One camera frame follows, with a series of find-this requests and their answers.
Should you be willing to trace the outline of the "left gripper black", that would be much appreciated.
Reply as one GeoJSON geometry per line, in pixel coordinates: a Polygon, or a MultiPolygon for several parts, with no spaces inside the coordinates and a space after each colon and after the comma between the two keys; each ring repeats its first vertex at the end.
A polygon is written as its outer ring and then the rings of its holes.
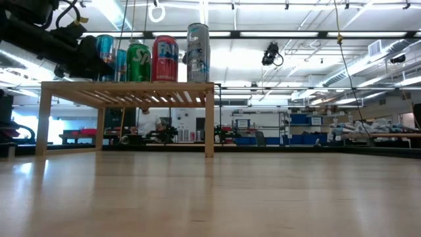
{"type": "Polygon", "coordinates": [[[114,61],[96,60],[96,42],[95,37],[87,36],[75,49],[60,51],[55,76],[64,78],[67,73],[75,78],[114,79],[114,61]]]}

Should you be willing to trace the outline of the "green Sprite can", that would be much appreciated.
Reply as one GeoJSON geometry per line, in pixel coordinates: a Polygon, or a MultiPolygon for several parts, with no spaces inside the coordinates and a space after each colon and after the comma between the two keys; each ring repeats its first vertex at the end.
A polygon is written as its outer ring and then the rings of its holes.
{"type": "Polygon", "coordinates": [[[132,43],[127,50],[127,80],[129,82],[151,81],[151,52],[142,43],[132,43]]]}

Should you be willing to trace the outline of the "red soda can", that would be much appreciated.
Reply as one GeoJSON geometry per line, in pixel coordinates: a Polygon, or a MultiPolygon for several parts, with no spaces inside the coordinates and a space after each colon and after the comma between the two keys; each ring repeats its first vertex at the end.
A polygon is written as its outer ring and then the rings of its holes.
{"type": "Polygon", "coordinates": [[[178,44],[172,36],[157,36],[152,52],[152,82],[178,80],[178,44]]]}

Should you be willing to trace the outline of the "tall silver Celsius can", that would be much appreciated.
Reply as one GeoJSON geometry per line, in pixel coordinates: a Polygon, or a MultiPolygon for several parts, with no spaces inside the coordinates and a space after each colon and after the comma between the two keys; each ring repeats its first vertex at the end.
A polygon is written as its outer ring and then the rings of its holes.
{"type": "Polygon", "coordinates": [[[210,78],[211,48],[209,27],[201,23],[187,28],[187,81],[208,82],[210,78]]]}

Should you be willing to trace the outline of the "wooden slatted shelf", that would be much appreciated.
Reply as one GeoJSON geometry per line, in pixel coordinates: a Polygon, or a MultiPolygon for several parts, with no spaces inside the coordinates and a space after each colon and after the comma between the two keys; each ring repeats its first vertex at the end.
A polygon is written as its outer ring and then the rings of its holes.
{"type": "Polygon", "coordinates": [[[65,154],[49,151],[47,139],[51,99],[58,97],[97,109],[95,147],[101,151],[106,108],[204,108],[205,156],[214,156],[214,84],[210,82],[42,82],[36,138],[36,157],[65,154]]]}

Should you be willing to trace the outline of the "black monitor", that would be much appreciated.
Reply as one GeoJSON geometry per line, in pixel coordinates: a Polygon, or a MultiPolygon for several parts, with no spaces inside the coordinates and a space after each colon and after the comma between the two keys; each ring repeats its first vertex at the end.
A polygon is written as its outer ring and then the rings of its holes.
{"type": "Polygon", "coordinates": [[[132,127],[136,125],[136,108],[106,108],[105,129],[121,127],[132,127]]]}

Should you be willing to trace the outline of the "bench with red top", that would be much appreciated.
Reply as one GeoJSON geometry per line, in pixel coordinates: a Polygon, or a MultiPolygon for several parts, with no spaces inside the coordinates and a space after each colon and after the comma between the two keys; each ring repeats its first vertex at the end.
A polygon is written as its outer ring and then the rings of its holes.
{"type": "Polygon", "coordinates": [[[96,143],[96,129],[84,128],[81,130],[64,130],[59,134],[62,144],[95,144],[96,143]]]}

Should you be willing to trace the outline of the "person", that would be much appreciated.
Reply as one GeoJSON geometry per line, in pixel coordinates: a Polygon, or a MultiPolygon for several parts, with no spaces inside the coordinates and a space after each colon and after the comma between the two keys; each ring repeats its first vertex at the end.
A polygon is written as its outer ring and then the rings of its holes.
{"type": "Polygon", "coordinates": [[[162,131],[163,126],[160,117],[148,109],[140,109],[137,118],[137,134],[146,136],[153,131],[162,131]]]}

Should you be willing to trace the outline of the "dark machine with red part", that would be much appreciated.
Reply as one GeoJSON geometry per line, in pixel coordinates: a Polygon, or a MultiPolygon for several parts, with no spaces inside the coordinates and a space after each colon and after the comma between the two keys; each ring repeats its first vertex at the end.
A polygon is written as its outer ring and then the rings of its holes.
{"type": "Polygon", "coordinates": [[[12,121],[11,95],[3,95],[0,90],[0,159],[35,153],[35,132],[22,124],[12,121]]]}

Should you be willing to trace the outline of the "thin black pole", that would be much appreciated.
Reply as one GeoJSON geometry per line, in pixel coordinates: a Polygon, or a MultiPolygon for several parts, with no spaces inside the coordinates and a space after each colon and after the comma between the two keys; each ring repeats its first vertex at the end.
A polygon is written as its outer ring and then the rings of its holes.
{"type": "Polygon", "coordinates": [[[217,143],[221,143],[221,131],[222,131],[222,84],[221,83],[216,83],[215,84],[218,89],[217,89],[217,96],[218,96],[218,118],[219,118],[219,122],[218,125],[216,126],[216,130],[217,130],[217,135],[218,135],[218,139],[217,139],[217,143]]]}

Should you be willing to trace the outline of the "shelving with blue bins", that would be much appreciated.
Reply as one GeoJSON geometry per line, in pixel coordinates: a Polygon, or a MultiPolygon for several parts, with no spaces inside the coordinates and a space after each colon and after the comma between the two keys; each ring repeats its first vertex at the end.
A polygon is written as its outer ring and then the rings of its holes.
{"type": "Polygon", "coordinates": [[[348,121],[339,122],[339,114],[318,114],[316,111],[235,110],[226,136],[227,142],[238,146],[324,145],[340,141],[341,136],[351,132],[365,133],[369,125],[354,121],[347,113],[348,121]]]}

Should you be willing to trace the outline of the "grey clutter pile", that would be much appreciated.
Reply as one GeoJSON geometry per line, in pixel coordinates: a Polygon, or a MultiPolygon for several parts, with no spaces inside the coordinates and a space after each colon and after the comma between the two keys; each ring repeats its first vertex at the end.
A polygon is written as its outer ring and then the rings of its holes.
{"type": "Polygon", "coordinates": [[[418,129],[416,128],[404,126],[400,123],[393,124],[386,118],[377,118],[372,122],[354,121],[353,123],[333,123],[330,125],[330,128],[354,134],[394,134],[418,132],[418,129]]]}

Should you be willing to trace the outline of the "wooden background table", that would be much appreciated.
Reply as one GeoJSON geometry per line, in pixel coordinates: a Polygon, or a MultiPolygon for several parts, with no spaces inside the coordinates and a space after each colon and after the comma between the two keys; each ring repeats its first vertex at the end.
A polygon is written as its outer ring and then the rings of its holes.
{"type": "Polygon", "coordinates": [[[374,146],[374,140],[377,138],[405,138],[409,141],[410,148],[421,148],[421,134],[419,133],[355,133],[341,135],[342,140],[364,140],[369,146],[374,146]]]}

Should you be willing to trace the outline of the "black aluminium table frame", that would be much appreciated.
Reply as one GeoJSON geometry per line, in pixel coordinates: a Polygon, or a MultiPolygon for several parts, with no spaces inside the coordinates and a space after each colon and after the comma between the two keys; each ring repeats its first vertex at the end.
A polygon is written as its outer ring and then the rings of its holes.
{"type": "MultiPolygon", "coordinates": [[[[204,152],[202,144],[195,145],[104,145],[103,151],[144,151],[144,152],[204,152]]],[[[421,149],[397,147],[257,147],[257,146],[216,146],[215,153],[349,153],[356,155],[374,155],[400,157],[421,160],[421,149]]]]}

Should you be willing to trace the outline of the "silver ventilation duct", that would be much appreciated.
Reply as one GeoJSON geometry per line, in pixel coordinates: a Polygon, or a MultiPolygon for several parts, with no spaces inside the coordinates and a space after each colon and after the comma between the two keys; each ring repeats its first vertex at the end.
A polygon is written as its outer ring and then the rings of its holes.
{"type": "Polygon", "coordinates": [[[321,81],[320,85],[322,87],[329,87],[338,81],[347,79],[348,76],[353,76],[374,66],[375,63],[391,59],[392,56],[397,56],[399,53],[403,53],[407,49],[410,49],[413,45],[420,43],[421,39],[379,39],[368,46],[368,51],[365,54],[362,54],[349,62],[345,62],[340,69],[328,74],[325,79],[321,81]]]}

